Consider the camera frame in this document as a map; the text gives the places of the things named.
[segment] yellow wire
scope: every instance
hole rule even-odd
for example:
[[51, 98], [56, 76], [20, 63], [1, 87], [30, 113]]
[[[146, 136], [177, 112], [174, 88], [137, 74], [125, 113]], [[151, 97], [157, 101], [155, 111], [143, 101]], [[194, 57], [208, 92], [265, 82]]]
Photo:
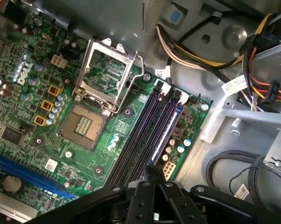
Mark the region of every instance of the yellow wire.
[[254, 91], [257, 95], [259, 95], [261, 98], [263, 98], [263, 99], [266, 98], [266, 97], [265, 97], [264, 95], [262, 95], [254, 86], [251, 86], [251, 87], [252, 87], [253, 91]]
[[[268, 18], [270, 17], [271, 14], [268, 14], [266, 15], [266, 17], [261, 21], [261, 23], [259, 24], [258, 28], [256, 29], [255, 31], [255, 34], [260, 34], [268, 20]], [[195, 59], [198, 59], [210, 66], [221, 66], [221, 65], [225, 65], [226, 63], [220, 63], [220, 62], [213, 62], [213, 61], [209, 61], [209, 60], [206, 60], [206, 59], [203, 59], [201, 57], [198, 57], [196, 55], [193, 55], [191, 53], [189, 53], [188, 51], [184, 50], [183, 48], [181, 48], [180, 46], [174, 44], [174, 46], [178, 49], [180, 49], [181, 51], [183, 51], [185, 54], [187, 54], [189, 57], [192, 57], [192, 58], [195, 58]], [[239, 63], [240, 61], [242, 61], [242, 57], [238, 58], [233, 64], [237, 64]]]

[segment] white label sticker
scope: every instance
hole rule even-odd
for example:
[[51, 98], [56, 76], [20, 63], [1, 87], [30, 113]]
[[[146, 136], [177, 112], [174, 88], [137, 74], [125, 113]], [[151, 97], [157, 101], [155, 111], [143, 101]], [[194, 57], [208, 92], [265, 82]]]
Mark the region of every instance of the white label sticker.
[[45, 169], [49, 170], [50, 172], [54, 172], [55, 168], [57, 166], [57, 161], [54, 161], [52, 159], [49, 159], [45, 165]]
[[250, 193], [249, 193], [248, 189], [246, 188], [246, 186], [244, 184], [242, 184], [234, 196], [239, 199], [244, 200], [249, 194]]
[[244, 75], [241, 75], [222, 85], [222, 89], [227, 96], [231, 96], [245, 88], [247, 88], [247, 83]]

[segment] motherboard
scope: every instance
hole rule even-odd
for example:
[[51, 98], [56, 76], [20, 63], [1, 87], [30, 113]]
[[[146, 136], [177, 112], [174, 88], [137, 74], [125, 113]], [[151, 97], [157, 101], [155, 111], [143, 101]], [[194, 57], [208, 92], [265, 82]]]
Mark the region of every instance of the motherboard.
[[119, 45], [12, 9], [0, 15], [0, 198], [15, 207], [0, 212], [25, 222], [106, 184], [127, 186], [146, 164], [173, 179], [211, 105], [144, 73]]

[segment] orange wire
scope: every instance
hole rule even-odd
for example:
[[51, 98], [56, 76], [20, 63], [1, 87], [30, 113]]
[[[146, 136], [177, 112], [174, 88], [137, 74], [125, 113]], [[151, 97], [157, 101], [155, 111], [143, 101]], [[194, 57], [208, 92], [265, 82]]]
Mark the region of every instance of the orange wire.
[[257, 80], [254, 75], [252, 74], [252, 61], [253, 61], [253, 58], [254, 58], [254, 55], [255, 55], [255, 52], [256, 52], [257, 48], [254, 48], [252, 53], [251, 53], [251, 56], [250, 56], [250, 60], [249, 60], [249, 70], [250, 70], [250, 78], [257, 84], [259, 85], [264, 85], [264, 86], [270, 86], [269, 83], [264, 83], [264, 82], [261, 82], [259, 80]]

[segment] blue pcie slot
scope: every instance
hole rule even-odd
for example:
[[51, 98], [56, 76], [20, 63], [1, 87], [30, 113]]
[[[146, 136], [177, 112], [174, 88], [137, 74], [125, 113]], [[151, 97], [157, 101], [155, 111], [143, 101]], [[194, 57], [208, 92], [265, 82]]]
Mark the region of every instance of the blue pcie slot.
[[27, 167], [11, 161], [0, 155], [0, 168], [7, 173], [30, 182], [43, 190], [50, 191], [54, 194], [72, 198], [74, 195], [69, 194], [59, 183], [38, 174]]
[[148, 161], [148, 165], [155, 165], [157, 160], [159, 159], [160, 155], [162, 154], [162, 151], [166, 145], [166, 143], [168, 142], [168, 139], [171, 136], [171, 131], [173, 130], [173, 128], [176, 126], [176, 123], [180, 117], [180, 114], [183, 110], [183, 106], [179, 105], [173, 116], [171, 117], [165, 131], [163, 132], [161, 138], [160, 138], [160, 142], [158, 143], [158, 145], [155, 147], [154, 150], [154, 154], [152, 155], [151, 159]]

